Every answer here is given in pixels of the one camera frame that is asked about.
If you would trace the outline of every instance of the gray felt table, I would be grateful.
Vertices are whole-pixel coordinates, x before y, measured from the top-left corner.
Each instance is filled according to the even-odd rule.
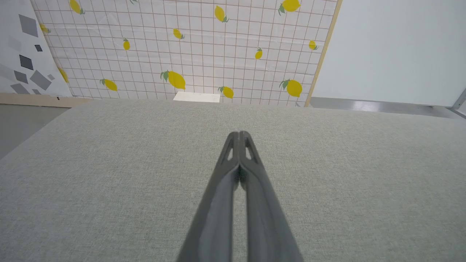
[[[466,261],[466,122],[106,100],[0,160],[0,261],[174,261],[226,136],[251,133],[306,261]],[[245,261],[245,193],[233,258]]]

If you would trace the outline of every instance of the lemon print backdrop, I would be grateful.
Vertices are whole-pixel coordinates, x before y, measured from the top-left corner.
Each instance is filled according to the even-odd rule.
[[[304,106],[336,0],[32,0],[74,96]]]

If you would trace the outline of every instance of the lemon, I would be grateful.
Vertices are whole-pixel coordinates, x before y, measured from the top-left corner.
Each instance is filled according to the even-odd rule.
[[[162,79],[162,77],[164,77],[165,82],[168,79],[170,84],[174,86],[175,88],[185,89],[186,82],[185,82],[185,79],[180,74],[173,72],[173,71],[165,71],[165,72],[160,73],[160,79]]]
[[[100,80],[100,83],[103,84],[104,86],[106,86],[108,89],[112,90],[112,91],[117,91],[117,85],[111,81],[111,80],[108,80],[108,79],[101,79]]]
[[[216,8],[215,8],[215,17],[217,17],[217,19],[222,23],[226,23],[229,20],[225,16],[225,12],[223,11],[223,9],[221,7],[219,7],[219,6],[216,6]]]
[[[60,74],[62,75],[63,79],[65,79],[65,82],[69,83],[68,75],[66,74],[66,72],[61,68],[58,68],[58,71],[60,71]]]
[[[128,41],[128,39],[126,38],[123,38],[123,48],[125,50],[129,50],[130,49],[130,42]]]
[[[178,39],[183,39],[185,36],[180,33],[178,29],[173,29],[173,35],[175,35],[176,38]]]
[[[281,13],[285,13],[285,10],[287,12],[294,12],[300,6],[301,4],[299,3],[299,0],[284,0],[283,3],[278,8],[278,14],[281,15]]]
[[[309,48],[310,48],[311,50],[317,50],[319,47],[315,44],[315,42],[314,42],[313,40],[311,40],[311,41],[309,42]]]
[[[44,33],[50,33],[50,29],[48,29],[44,24],[39,24],[39,26],[41,27],[41,30],[42,32]]]
[[[225,97],[228,97],[228,98],[231,98],[233,99],[233,90],[227,86],[221,86],[219,87],[218,89],[220,92],[223,92],[223,95],[225,95]]]
[[[262,49],[259,48],[259,49],[257,49],[256,59],[260,59],[261,57],[262,57]]]
[[[76,0],[70,0],[69,1],[69,6],[71,7],[71,9],[73,11],[75,11],[76,13],[78,14],[85,14],[86,11],[84,11],[78,4],[78,2],[76,2]]]
[[[287,89],[287,92],[290,94],[292,97],[299,97],[299,95],[302,92],[302,86],[301,84],[296,81],[296,80],[283,80],[280,83],[280,86],[283,87],[283,89]]]

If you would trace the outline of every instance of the white wall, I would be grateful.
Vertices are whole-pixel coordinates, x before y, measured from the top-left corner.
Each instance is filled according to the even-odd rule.
[[[463,103],[459,108],[458,111],[466,115],[466,103]]]
[[[466,87],[465,0],[343,0],[313,97],[452,106]]]
[[[23,32],[19,15],[35,21],[37,36]],[[12,85],[21,85],[22,90],[25,90],[23,93],[72,96],[52,58],[29,0],[0,0],[0,32],[0,93],[15,93]],[[40,45],[42,51],[39,52],[35,45]],[[32,60],[33,70],[21,66],[20,55]],[[19,81],[15,71],[25,74],[27,80],[22,78],[24,82]],[[31,80],[36,71],[46,78],[45,81],[51,82],[45,89]]]

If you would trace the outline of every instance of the wooden strip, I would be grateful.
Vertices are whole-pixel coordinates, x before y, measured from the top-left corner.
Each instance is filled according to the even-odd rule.
[[[0,94],[0,104],[36,105],[72,108],[92,99],[77,97],[51,97],[48,95]]]
[[[338,0],[338,2],[336,3],[335,12],[333,14],[332,23],[330,24],[329,33],[327,34],[327,38],[325,39],[325,44],[323,46],[321,58],[319,59],[319,64],[317,65],[317,70],[315,71],[314,79],[312,80],[311,90],[308,93],[308,98],[306,99],[306,103],[304,104],[304,107],[309,107],[309,102],[311,101],[312,92],[314,92],[315,83],[317,82],[317,78],[319,77],[319,72],[322,67],[323,59],[325,57],[325,54],[327,53],[327,48],[329,47],[330,38],[332,38],[333,28],[335,27],[336,19],[338,17],[338,13],[340,12],[340,7],[342,6],[342,2],[343,0]]]

